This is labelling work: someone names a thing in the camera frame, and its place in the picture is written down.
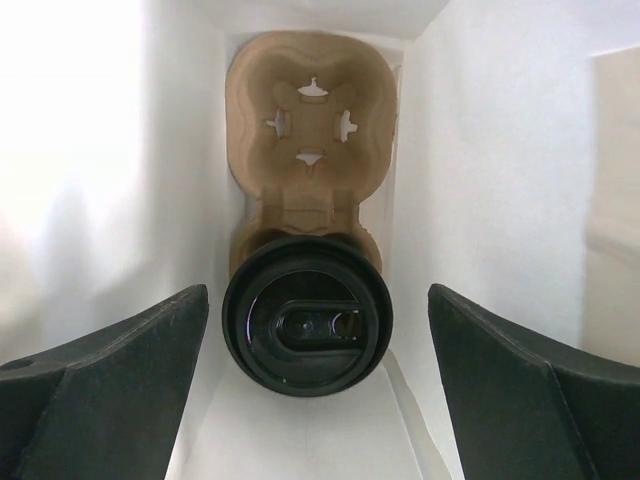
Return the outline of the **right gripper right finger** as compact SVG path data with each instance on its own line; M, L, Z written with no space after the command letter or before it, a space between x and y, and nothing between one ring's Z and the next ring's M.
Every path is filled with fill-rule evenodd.
M468 479L636 479L639 370L506 320L450 288L429 323Z

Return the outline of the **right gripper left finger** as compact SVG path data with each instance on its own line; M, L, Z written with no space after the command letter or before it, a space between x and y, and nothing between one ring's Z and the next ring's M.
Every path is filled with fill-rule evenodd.
M193 285L1 367L4 479L162 479L209 315Z

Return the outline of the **black coffee lid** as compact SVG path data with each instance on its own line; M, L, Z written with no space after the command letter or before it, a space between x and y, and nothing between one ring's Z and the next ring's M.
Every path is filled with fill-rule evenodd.
M322 397L363 381L393 331L388 287L340 235L286 236L259 248L230 278L221 326L253 381L292 397Z

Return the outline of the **light blue paper bag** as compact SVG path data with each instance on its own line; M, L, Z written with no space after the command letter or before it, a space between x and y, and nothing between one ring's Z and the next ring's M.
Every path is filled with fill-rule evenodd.
M639 370L635 1L5 1L1 367L193 285L209 315L162 479L468 479L428 292ZM322 397L268 390L221 326L255 213L225 85L274 31L360 40L397 86L393 158L359 210L394 321L381 362Z

